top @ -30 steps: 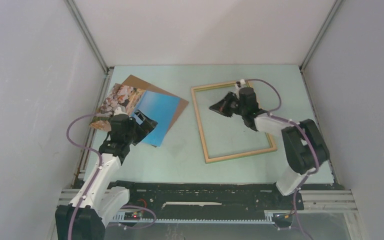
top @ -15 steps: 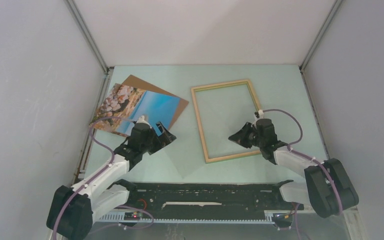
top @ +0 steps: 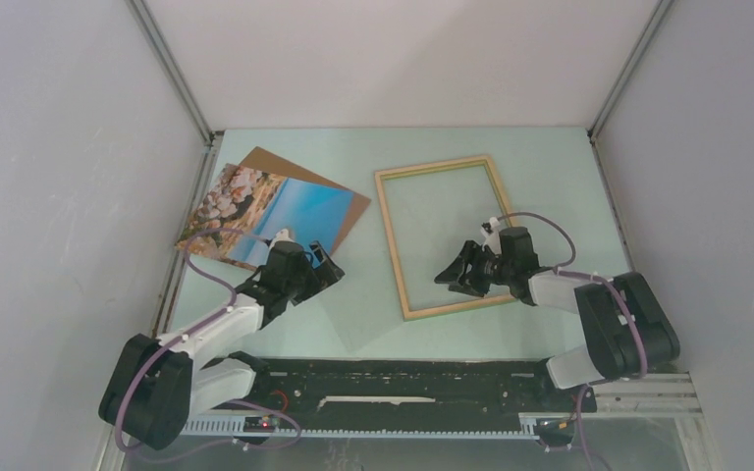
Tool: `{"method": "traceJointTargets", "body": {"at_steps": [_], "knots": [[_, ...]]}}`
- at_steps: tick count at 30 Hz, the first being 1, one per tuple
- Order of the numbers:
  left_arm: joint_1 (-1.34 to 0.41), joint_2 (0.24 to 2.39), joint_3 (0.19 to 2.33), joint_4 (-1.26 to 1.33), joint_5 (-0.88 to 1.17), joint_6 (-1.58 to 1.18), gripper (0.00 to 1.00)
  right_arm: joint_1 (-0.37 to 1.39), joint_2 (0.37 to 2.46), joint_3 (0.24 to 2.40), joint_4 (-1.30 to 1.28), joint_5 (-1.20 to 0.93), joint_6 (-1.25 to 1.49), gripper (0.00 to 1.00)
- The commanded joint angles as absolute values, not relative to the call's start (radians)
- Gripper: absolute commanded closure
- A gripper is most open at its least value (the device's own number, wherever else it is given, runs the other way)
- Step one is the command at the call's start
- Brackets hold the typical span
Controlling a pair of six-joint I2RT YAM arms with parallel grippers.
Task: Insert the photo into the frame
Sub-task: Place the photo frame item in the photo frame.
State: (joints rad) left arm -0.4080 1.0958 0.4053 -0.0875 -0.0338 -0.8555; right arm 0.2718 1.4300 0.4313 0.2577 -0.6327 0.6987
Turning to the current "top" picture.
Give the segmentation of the blue sea photo print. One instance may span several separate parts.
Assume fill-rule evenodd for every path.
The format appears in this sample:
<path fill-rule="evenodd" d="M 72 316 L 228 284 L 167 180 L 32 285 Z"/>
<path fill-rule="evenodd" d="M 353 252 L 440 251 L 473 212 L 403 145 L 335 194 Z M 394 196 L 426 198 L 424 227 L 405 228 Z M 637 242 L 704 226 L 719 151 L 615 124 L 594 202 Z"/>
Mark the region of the blue sea photo print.
<path fill-rule="evenodd" d="M 331 252 L 353 200 L 347 189 L 228 164 L 192 210 L 176 247 L 253 269 L 266 261 L 275 233 L 290 228 L 303 248 L 318 240 Z"/>

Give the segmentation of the wooden picture frame green edge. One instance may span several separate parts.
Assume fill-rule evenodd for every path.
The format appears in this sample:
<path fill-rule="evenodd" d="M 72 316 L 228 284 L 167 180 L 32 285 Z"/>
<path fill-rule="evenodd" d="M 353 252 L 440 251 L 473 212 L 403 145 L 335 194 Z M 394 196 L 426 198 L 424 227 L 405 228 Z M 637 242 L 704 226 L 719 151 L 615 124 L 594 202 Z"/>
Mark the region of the wooden picture frame green edge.
<path fill-rule="evenodd" d="M 405 320 L 512 302 L 504 288 L 479 298 L 434 283 L 467 240 L 484 243 L 489 217 L 512 210 L 492 157 L 380 170 L 374 180 Z"/>

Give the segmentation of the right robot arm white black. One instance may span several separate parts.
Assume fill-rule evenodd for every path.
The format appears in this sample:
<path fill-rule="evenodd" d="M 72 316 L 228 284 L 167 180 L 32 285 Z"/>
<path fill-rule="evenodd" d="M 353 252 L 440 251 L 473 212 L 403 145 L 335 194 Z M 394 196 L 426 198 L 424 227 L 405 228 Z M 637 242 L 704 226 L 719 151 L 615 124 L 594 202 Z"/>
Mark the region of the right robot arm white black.
<path fill-rule="evenodd" d="M 484 243 L 466 241 L 434 282 L 474 297 L 505 287 L 526 305 L 578 317 L 584 344 L 539 363 L 531 394 L 541 408 L 560 408 L 572 388 L 642 377 L 650 366 L 679 356 L 676 333 L 642 274 L 607 279 L 543 266 L 527 228 L 486 232 Z"/>

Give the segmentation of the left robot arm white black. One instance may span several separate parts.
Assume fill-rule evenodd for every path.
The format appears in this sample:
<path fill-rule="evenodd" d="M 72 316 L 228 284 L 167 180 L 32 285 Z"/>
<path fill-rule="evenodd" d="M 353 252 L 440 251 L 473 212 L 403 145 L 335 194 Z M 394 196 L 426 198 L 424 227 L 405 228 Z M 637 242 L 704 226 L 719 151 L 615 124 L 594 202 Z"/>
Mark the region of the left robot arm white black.
<path fill-rule="evenodd" d="M 143 445 L 160 450 L 189 419 L 218 405 L 266 404 L 271 383 L 261 374 L 267 363 L 229 347 L 344 275 L 319 242 L 276 241 L 266 262 L 241 284 L 214 280 L 228 297 L 212 312 L 173 333 L 130 338 L 98 407 L 99 417 L 114 429 L 116 446 L 123 452 Z"/>

